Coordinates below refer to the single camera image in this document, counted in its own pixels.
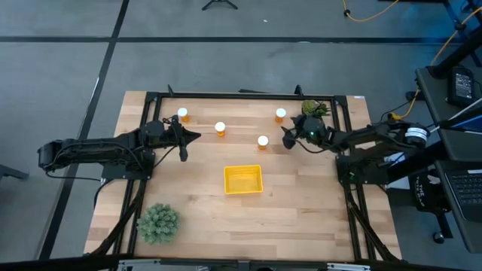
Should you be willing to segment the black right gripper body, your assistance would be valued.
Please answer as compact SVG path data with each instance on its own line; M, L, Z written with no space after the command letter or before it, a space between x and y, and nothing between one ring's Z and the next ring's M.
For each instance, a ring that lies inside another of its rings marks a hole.
M312 115L300 114L292 118L294 124L293 139L301 139L319 148L328 147L328 132L322 119Z

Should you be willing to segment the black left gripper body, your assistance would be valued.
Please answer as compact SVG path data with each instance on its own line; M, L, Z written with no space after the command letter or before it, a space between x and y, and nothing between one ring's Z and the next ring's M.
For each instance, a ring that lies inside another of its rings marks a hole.
M163 142L173 148L178 147L180 161L186 162L188 159L188 131L182 126L178 115L165 118L163 122L169 125L163 134Z

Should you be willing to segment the yellow plastic basket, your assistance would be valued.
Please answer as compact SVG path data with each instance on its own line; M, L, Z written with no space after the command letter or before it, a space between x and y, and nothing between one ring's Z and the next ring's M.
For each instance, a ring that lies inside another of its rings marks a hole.
M224 192L226 194L250 194L262 193L263 191L260 165L224 167Z

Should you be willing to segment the green succulent potted plant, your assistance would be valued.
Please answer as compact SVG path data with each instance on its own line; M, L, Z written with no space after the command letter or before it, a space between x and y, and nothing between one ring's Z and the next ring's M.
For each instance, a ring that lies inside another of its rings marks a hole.
M304 100L301 105L301 111L305 115L316 117L318 119L330 115L330 108L324 103L316 100Z

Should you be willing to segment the round green bush plant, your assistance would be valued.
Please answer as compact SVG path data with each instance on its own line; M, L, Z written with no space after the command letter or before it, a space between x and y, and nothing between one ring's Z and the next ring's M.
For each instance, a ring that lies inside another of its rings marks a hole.
M140 216L136 228L144 242L149 245L160 245L174 240L179 221L179 213L170 205L156 203Z

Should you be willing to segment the dark side desk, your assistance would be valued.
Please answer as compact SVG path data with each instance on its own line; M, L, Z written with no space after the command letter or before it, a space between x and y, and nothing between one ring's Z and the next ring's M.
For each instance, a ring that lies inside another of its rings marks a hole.
M445 120L459 112L456 106L449 105L445 101L447 96L445 79L433 78L428 69L417 69L415 74L434 121ZM442 148L447 152L447 157L436 160L435 168L440 175L465 247L471 253L482 254L482 221L470 221L462 212L462 206L456 198L455 187L449 179L451 173L466 175L469 169L482 175L482 135L448 130L442 130L438 135L441 138ZM482 209L477 209L475 214L477 219L482 220Z

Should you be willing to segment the black backpack white lettering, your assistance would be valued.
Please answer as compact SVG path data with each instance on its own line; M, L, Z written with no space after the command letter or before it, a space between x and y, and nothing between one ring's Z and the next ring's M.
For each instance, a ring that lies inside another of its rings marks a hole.
M411 175L408 181L410 193L418 211L434 215L451 211L439 175L434 169Z

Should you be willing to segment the black power adapter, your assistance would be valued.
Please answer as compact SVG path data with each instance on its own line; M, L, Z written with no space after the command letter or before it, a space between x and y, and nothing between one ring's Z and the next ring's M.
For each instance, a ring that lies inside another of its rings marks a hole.
M474 75L463 67L455 67L447 78L447 102L460 108L475 101Z

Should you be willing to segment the dark stand foot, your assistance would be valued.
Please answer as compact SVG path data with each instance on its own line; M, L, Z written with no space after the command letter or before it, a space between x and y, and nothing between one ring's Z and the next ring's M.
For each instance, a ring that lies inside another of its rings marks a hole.
M19 180L26 180L29 177L29 174L0 164L0 181L4 177L12 177Z

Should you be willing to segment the black laptop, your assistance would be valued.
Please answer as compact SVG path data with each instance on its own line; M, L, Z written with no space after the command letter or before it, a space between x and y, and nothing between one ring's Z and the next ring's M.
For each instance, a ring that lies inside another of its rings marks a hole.
M464 219L482 223L482 169L452 170L445 176Z

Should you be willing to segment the dark blue table leg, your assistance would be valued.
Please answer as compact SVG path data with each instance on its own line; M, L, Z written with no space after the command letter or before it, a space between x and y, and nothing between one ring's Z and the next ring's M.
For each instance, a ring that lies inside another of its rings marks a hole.
M470 19L462 26L461 22L468 17L477 8L482 8L482 0L461 0L459 11L456 11L451 0L443 0L442 3L447 11L449 18L453 22L454 29L457 31L456 37L464 43L471 38L477 30L482 29L482 11L475 14L472 18L476 20L477 25L472 29L469 25Z

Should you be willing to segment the black aluminium table frame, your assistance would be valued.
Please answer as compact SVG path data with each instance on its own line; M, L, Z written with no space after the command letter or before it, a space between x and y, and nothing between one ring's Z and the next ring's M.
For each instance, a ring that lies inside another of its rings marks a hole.
M302 98L282 94L174 93L128 91L115 133L129 132L142 121L174 115L186 108L186 128L201 134L188 145L188 160L178 151L159 150L160 161L145 188L143 207L172 206L180 214L175 239L149 245L129 222L120 251L136 257L228 260L341 261L366 257L363 233L352 234L344 190L337 180L334 154L287 150L282 126L299 114ZM275 121L277 108L287 117ZM226 125L220 137L215 124ZM258 137L267 136L260 150ZM260 165L262 193L228 195L224 167Z

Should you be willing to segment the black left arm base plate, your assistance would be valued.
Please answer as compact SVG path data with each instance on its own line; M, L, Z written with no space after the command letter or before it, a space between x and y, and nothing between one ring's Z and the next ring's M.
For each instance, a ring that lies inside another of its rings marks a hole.
M135 163L135 166L126 165L105 165L102 170L102 178L105 179L126 179L126 180L144 180L150 179L154 168L155 153L153 151L144 151L140 154L143 169Z

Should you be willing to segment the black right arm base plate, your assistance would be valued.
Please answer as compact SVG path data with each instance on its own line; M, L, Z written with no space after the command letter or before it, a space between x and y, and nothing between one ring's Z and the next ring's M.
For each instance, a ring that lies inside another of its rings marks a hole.
M356 157L337 155L335 158L340 184L388 184L385 157Z

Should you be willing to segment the black overhead mount bar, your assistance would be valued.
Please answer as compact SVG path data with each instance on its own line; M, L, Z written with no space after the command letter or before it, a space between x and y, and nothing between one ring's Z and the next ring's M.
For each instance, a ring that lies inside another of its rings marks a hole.
M320 269L322 271L468 271L438 266L426 266L407 262L387 262L380 260L335 261L290 261L290 260L202 260L182 258L134 258L130 254L93 255L67 257L48 260L30 260L0 263L0 271L100 271L118 267L150 265L170 266L211 266L232 268L237 271L282 267L300 269Z

